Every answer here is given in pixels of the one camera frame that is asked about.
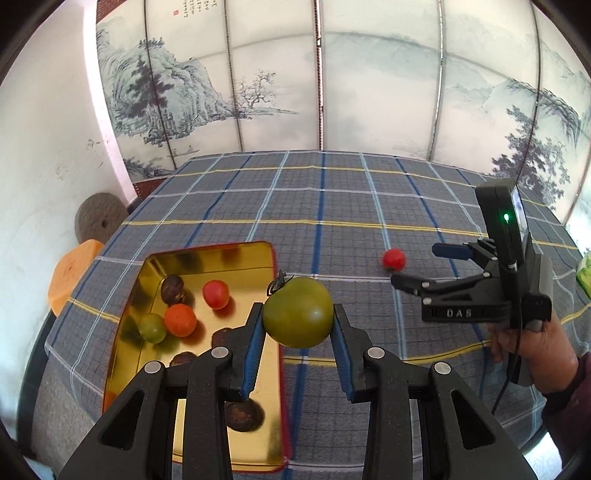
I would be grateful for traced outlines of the person's right hand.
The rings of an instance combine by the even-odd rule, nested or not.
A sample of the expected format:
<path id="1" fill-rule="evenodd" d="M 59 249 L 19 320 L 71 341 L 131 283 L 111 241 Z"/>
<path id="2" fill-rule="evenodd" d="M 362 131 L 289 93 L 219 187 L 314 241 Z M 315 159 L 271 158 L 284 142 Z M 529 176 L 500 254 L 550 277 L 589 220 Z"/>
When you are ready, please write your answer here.
<path id="1" fill-rule="evenodd" d="M 504 352 L 517 350 L 518 330 L 502 330 L 494 324 L 487 327 L 496 362 L 503 359 Z M 576 376 L 579 360 L 555 312 L 539 332 L 522 331 L 518 350 L 528 364 L 534 385 L 544 395 L 566 390 Z"/>

